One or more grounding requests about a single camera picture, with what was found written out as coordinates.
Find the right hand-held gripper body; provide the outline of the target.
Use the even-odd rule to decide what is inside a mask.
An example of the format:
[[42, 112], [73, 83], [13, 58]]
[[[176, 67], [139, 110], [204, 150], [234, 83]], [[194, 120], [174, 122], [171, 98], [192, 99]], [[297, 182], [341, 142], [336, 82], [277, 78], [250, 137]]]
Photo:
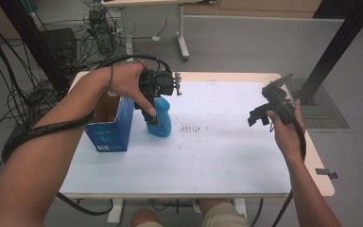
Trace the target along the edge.
[[282, 88], [293, 74], [287, 74], [269, 83], [262, 89], [263, 97], [268, 101], [269, 108], [279, 115], [282, 123], [287, 126], [293, 122], [295, 104], [287, 97], [287, 92]]

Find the white table mat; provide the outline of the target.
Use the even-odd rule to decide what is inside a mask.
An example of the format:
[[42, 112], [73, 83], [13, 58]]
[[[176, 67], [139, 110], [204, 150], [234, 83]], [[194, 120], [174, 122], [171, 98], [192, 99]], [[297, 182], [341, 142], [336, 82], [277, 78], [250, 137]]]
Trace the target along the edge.
[[172, 132], [148, 133], [134, 112], [125, 152], [98, 152], [79, 142], [62, 185], [64, 194], [100, 197], [234, 197], [289, 191], [285, 161], [269, 128], [249, 125], [265, 103], [260, 82], [186, 81], [171, 96]]

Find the person's left hand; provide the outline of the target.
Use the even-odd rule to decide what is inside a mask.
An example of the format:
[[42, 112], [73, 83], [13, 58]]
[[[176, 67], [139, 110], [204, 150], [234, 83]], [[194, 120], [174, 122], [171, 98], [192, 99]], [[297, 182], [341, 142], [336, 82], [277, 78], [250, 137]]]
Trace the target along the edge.
[[140, 75], [147, 69], [144, 61], [126, 62], [111, 67], [107, 91], [134, 100], [150, 116], [156, 116], [153, 105], [139, 88]]

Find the black equipment box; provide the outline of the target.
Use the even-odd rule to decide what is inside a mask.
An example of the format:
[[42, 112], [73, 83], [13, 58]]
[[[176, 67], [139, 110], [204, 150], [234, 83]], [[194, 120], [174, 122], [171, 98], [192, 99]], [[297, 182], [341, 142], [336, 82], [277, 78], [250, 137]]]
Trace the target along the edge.
[[60, 63], [74, 62], [77, 57], [77, 40], [71, 28], [43, 30], [44, 44]]

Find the black floor base plate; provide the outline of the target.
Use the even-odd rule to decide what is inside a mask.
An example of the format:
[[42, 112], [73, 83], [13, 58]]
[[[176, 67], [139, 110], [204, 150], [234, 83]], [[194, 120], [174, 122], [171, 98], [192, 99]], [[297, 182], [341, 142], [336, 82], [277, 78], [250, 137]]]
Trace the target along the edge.
[[27, 130], [17, 125], [11, 132], [9, 139], [5, 144], [5, 148], [9, 149], [17, 148], [18, 146], [20, 146], [22, 143], [25, 142], [26, 137], [27, 137]]

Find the blue cardboard box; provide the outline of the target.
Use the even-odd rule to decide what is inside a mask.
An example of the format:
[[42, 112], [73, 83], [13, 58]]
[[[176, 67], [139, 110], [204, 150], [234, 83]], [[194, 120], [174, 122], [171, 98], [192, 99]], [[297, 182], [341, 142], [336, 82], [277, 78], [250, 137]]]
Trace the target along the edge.
[[130, 98], [103, 95], [95, 105], [95, 119], [86, 133], [98, 152], [128, 149], [134, 104]]

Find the person's right hand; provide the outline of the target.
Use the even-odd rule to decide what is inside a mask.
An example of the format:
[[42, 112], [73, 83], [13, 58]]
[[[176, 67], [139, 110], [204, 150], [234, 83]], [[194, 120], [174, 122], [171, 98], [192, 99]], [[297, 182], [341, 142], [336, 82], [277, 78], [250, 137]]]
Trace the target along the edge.
[[275, 130], [275, 141], [278, 148], [287, 160], [299, 160], [302, 158], [301, 137], [293, 123], [284, 125], [273, 111], [267, 111], [267, 115], [272, 121]]

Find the grey tape strip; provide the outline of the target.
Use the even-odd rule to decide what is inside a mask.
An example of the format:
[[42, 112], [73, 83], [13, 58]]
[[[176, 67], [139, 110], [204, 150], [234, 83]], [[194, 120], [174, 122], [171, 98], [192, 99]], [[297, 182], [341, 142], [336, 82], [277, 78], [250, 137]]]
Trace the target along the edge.
[[331, 172], [328, 168], [315, 168], [317, 175], [327, 176], [330, 180], [338, 179], [336, 172]]

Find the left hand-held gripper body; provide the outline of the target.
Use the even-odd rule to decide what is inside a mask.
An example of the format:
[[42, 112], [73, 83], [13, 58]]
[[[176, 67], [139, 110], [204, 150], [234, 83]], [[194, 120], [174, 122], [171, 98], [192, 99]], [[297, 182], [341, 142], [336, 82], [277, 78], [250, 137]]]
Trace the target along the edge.
[[179, 72], [146, 70], [140, 75], [139, 89], [150, 104], [154, 105], [156, 97], [171, 96], [173, 92], [180, 96], [181, 82], [182, 75]]

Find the white-legged background table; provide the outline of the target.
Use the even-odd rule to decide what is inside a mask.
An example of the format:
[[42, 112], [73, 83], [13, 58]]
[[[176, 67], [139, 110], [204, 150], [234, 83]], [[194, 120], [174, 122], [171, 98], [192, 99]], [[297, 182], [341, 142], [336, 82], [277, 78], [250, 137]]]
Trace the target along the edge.
[[181, 50], [181, 56], [184, 60], [190, 58], [188, 47], [184, 39], [184, 5], [195, 4], [201, 0], [101, 0], [101, 5], [105, 8], [117, 8], [120, 10], [122, 20], [122, 31], [125, 35], [126, 53], [133, 53], [132, 37], [128, 29], [127, 7], [145, 6], [145, 5], [176, 5], [178, 7], [179, 28], [176, 37]]

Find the black metal post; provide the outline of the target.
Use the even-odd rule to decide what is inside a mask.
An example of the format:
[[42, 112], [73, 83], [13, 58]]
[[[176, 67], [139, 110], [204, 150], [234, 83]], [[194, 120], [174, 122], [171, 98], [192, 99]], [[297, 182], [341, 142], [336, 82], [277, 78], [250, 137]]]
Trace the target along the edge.
[[307, 80], [299, 90], [292, 93], [294, 99], [299, 99], [304, 105], [315, 104], [314, 96], [316, 92], [362, 27], [363, 0], [358, 0], [328, 44]]
[[0, 8], [28, 47], [35, 61], [43, 69], [53, 88], [66, 94], [70, 85], [56, 65], [52, 54], [44, 43], [40, 31], [32, 17], [27, 13], [21, 0], [0, 0]]

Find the blue bottle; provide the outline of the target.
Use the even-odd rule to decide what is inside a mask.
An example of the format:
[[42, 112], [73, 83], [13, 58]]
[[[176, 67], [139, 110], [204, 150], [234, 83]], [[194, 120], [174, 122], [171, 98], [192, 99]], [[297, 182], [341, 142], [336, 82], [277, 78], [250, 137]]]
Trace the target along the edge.
[[170, 110], [170, 104], [163, 97], [156, 97], [154, 99], [154, 104], [159, 125], [147, 124], [147, 130], [151, 135], [157, 137], [167, 137], [172, 131], [171, 120], [168, 113]]

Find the person's left knee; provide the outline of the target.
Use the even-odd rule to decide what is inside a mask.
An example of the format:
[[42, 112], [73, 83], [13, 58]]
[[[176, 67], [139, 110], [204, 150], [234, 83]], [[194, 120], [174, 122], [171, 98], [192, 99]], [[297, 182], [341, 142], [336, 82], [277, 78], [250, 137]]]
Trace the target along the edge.
[[163, 227], [159, 217], [151, 210], [139, 209], [131, 218], [130, 227]]

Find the person's right leg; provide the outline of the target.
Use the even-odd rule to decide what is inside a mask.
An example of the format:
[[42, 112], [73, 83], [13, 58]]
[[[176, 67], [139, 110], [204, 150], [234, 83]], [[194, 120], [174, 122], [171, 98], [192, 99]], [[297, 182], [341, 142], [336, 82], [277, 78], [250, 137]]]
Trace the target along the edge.
[[199, 210], [203, 216], [201, 227], [250, 227], [246, 217], [227, 199], [202, 199]]

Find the grey floor mat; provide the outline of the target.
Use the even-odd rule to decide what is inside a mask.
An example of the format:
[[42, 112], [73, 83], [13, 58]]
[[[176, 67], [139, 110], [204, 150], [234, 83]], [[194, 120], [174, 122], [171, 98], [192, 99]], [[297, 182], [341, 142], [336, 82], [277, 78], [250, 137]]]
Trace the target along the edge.
[[301, 104], [302, 119], [308, 129], [349, 129], [350, 126], [332, 98], [320, 86], [309, 104]]

